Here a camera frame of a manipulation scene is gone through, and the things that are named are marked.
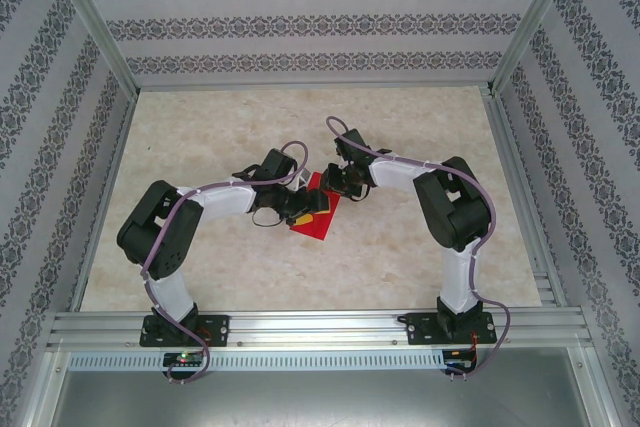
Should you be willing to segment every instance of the black mounting plate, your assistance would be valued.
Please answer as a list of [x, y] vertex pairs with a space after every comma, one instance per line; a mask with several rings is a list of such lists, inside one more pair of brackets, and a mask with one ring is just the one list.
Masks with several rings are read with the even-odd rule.
[[[147, 315], [142, 322], [142, 332], [140, 333], [141, 347], [198, 347], [200, 344], [191, 337], [185, 342], [176, 341], [175, 338], [158, 337], [158, 317]], [[194, 333], [198, 336], [206, 336], [203, 339], [209, 347], [226, 347], [229, 337], [229, 316], [228, 315], [198, 315], [197, 327]]]
[[438, 325], [437, 315], [436, 312], [415, 312], [398, 317], [398, 321], [406, 325], [409, 345], [471, 344], [472, 332], [478, 336], [478, 344], [495, 344], [498, 340], [489, 312], [482, 312], [475, 322], [460, 329], [452, 339]]

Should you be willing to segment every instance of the patterned wallpaper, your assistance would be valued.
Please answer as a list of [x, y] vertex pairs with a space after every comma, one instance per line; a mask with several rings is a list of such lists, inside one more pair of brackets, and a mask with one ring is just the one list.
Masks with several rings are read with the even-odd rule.
[[0, 0], [0, 426], [66, 310], [132, 108], [70, 0]]
[[531, 0], [94, 0], [142, 86], [489, 80]]
[[554, 0], [502, 93], [566, 294], [640, 425], [640, 0]]

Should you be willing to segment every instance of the aluminum rail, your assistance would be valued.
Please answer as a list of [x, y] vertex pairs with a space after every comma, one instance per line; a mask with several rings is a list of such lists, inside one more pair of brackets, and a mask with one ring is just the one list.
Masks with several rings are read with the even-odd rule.
[[[505, 315], [487, 309], [501, 334]], [[224, 349], [312, 350], [379, 349], [409, 346], [405, 326], [397, 321], [408, 312], [424, 310], [378, 311], [300, 311], [300, 312], [218, 312], [230, 316], [228, 345]], [[592, 346], [586, 320], [579, 307], [513, 308], [512, 324], [504, 348], [588, 347]], [[149, 350], [140, 347], [143, 312], [80, 312], [56, 315], [47, 342], [50, 352]], [[433, 345], [434, 349], [454, 348]]]

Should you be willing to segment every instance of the enclosure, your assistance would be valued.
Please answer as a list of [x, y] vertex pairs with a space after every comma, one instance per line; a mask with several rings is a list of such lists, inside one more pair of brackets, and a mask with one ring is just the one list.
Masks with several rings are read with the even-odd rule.
[[[0, 425], [640, 425], [639, 35], [640, 0], [0, 0]], [[226, 346], [169, 385], [118, 229], [154, 180], [293, 139], [322, 172], [329, 115], [491, 194], [492, 364], [448, 379], [468, 345], [409, 342], [440, 250], [374, 189], [324, 241], [199, 228], [182, 270]]]

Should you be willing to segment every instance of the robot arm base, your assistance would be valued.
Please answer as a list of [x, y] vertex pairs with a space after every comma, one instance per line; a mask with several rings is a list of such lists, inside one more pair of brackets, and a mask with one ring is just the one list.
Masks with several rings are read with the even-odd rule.
[[[198, 347], [200, 344], [174, 325], [171, 325], [156, 309], [147, 315], [140, 334], [141, 347]], [[229, 332], [228, 315], [198, 314], [194, 303], [191, 311], [180, 321], [180, 325], [198, 335], [209, 347], [226, 347]]]
[[467, 331], [478, 323], [480, 314], [482, 314], [482, 302], [476, 302], [473, 307], [465, 312], [456, 313], [438, 296], [437, 310], [438, 325], [449, 339], [453, 339], [458, 332]]

